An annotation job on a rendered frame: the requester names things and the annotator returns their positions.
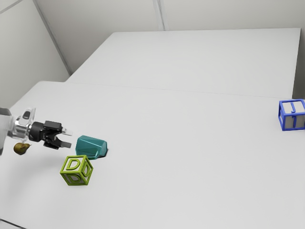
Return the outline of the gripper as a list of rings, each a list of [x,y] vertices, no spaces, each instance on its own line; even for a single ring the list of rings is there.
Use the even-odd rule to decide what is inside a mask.
[[[61,123],[53,121],[33,122],[30,127],[29,140],[34,142],[44,141],[44,146],[58,150],[59,148],[71,148],[71,143],[61,141],[56,135],[72,136],[73,132],[62,127]]]

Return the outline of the teal faceted mug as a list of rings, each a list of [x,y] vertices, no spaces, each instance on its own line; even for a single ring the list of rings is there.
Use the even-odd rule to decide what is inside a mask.
[[[82,135],[77,139],[76,155],[86,155],[89,160],[105,157],[108,152],[107,142],[101,139]]]

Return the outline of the green letter block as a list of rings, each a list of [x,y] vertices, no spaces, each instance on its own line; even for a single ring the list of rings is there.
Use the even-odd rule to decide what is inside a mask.
[[[68,186],[88,185],[93,172],[93,166],[86,155],[67,156],[60,175]]]

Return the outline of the brown-green pear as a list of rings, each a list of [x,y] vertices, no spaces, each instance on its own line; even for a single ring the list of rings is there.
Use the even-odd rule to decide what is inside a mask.
[[[16,143],[13,150],[18,155],[23,155],[29,149],[31,145],[28,143]]]

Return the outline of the blue letter block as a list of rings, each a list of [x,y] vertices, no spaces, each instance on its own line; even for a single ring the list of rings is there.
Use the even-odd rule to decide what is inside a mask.
[[[283,131],[305,129],[305,100],[279,101],[278,119]]]

